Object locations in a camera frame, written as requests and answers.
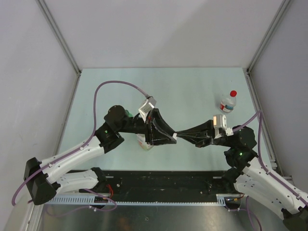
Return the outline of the white bottle cap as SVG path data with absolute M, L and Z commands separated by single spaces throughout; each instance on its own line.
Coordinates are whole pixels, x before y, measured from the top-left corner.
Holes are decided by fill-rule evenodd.
M 172 137 L 173 137 L 174 140 L 177 140 L 177 133 L 174 132 Z

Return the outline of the clear bottle with orange label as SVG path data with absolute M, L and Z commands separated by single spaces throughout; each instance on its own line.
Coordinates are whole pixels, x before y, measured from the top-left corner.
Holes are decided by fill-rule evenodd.
M 146 142 L 144 134 L 137 134 L 136 136 L 137 136 L 137 141 L 143 150 L 149 151 L 154 147 L 153 145 Z

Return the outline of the green plastic bottle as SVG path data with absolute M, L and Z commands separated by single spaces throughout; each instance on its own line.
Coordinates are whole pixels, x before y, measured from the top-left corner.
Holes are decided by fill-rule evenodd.
M 128 110 L 125 109 L 125 117 L 133 118 L 134 116 Z

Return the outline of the clear bottle with red label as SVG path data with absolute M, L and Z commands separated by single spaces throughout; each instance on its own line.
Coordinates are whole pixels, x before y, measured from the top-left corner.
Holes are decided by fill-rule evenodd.
M 220 102 L 219 108 L 225 113 L 230 113 L 234 110 L 236 103 L 237 103 L 236 96 L 224 97 Z

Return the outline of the red bottle cap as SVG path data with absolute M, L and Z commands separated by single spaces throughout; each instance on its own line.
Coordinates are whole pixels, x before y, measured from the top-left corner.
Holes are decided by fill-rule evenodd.
M 231 96 L 231 97 L 236 97 L 236 95 L 237 95 L 237 91 L 232 90 L 232 91 L 230 92 L 230 96 Z

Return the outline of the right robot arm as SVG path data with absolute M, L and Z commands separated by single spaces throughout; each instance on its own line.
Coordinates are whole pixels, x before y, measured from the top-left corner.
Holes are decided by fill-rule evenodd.
M 248 127 L 228 127 L 224 115 L 194 128 L 175 132 L 173 138 L 182 138 L 196 147 L 225 146 L 230 169 L 223 176 L 222 188 L 227 193 L 245 194 L 266 206 L 282 219 L 290 231 L 308 229 L 308 194 L 267 166 L 261 157 L 260 136 Z

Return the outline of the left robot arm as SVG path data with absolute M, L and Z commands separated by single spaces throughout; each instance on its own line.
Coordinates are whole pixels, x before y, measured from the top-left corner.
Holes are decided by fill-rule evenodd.
M 33 157 L 26 162 L 24 181 L 31 202 L 42 205 L 59 193 L 79 189 L 102 192 L 106 188 L 106 180 L 98 167 L 79 173 L 70 171 L 118 147 L 124 141 L 121 132 L 143 134 L 145 142 L 152 146 L 177 142 L 176 131 L 163 120 L 157 108 L 147 112 L 145 118 L 134 118 L 122 106 L 115 105 L 108 110 L 104 120 L 103 125 L 77 147 L 42 161 Z

